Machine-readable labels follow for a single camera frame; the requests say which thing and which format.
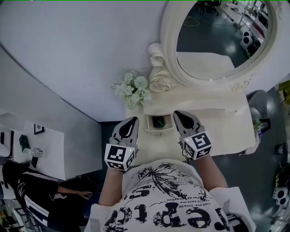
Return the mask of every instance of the white desk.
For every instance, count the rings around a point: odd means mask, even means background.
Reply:
[[[222,78],[227,72],[235,69],[231,58],[215,53],[177,52],[177,60],[188,75],[203,80]]]
[[[242,92],[153,93],[152,102],[144,108],[126,110],[126,117],[137,116],[140,120],[137,140],[140,151],[132,165],[146,164],[164,158],[185,161],[178,144],[180,135],[176,127],[162,137],[144,131],[144,113],[155,112],[155,115],[166,115],[172,114],[174,110],[189,111],[199,118],[212,138],[211,156],[238,153],[253,147],[256,143],[250,109]]]
[[[32,159],[32,155],[22,153],[19,138],[26,135],[31,149],[38,147],[43,157],[38,159],[36,169],[48,176],[65,179],[64,169],[64,134],[45,128],[45,132],[34,134],[34,123],[26,121],[23,132],[14,132],[13,161],[24,162]]]

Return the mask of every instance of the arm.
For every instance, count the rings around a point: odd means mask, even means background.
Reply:
[[[226,179],[210,155],[197,159],[196,162],[198,164],[200,177],[203,180],[204,188],[207,191],[217,187],[228,188]]]
[[[65,188],[65,187],[62,187],[62,186],[58,187],[58,193],[76,194],[76,195],[79,195],[79,196],[81,196],[82,198],[85,198],[85,199],[87,199],[86,196],[91,194],[91,192],[81,192],[81,191],[71,190],[69,188]]]
[[[121,200],[122,180],[123,173],[121,171],[108,168],[99,205],[113,206]]]

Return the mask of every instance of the picture frame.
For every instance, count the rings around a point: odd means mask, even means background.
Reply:
[[[35,135],[40,134],[40,133],[44,133],[44,131],[45,131],[45,129],[43,126],[40,126],[37,124],[34,125],[34,134]]]

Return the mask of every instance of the white flower bouquet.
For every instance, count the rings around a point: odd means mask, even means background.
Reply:
[[[124,82],[115,84],[113,89],[116,95],[124,98],[129,109],[134,109],[137,105],[143,104],[143,101],[151,100],[147,86],[147,79],[137,71],[131,70],[124,75]]]

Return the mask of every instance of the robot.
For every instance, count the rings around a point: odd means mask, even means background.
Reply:
[[[212,143],[200,120],[186,111],[174,111],[173,118],[180,133],[179,144],[190,159],[197,160],[209,155]],[[127,118],[114,128],[105,151],[105,163],[109,168],[128,170],[137,156],[138,130],[137,117]]]

